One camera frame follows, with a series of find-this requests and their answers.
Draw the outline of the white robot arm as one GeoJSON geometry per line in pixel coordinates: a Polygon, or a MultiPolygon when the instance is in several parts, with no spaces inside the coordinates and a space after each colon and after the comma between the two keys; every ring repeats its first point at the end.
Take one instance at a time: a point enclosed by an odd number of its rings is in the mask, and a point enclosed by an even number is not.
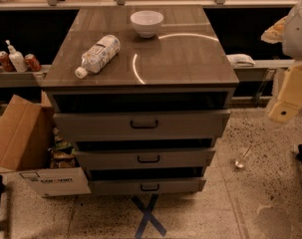
{"type": "Polygon", "coordinates": [[[268,112],[270,120],[287,123],[302,109],[302,0],[287,16],[268,28],[261,40],[270,44],[281,43],[283,54],[294,60],[284,72],[268,112]]]}

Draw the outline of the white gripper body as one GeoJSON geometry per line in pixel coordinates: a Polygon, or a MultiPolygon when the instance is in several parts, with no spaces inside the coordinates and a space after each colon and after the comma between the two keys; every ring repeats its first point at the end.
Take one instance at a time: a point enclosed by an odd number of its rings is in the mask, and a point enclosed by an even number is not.
{"type": "Polygon", "coordinates": [[[285,72],[278,101],[302,108],[302,62],[296,62],[285,72]]]}

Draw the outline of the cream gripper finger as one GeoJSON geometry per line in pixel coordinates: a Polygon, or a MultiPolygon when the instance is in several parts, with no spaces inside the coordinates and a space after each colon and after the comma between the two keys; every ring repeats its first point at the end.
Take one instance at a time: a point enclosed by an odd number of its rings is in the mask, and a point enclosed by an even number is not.
{"type": "Polygon", "coordinates": [[[261,40],[270,44],[281,43],[283,40],[286,19],[287,17],[281,18],[274,25],[265,30],[261,35],[261,40]]]}
{"type": "Polygon", "coordinates": [[[277,123],[288,123],[300,111],[300,107],[293,106],[284,102],[275,102],[268,114],[270,120],[277,123]]]}

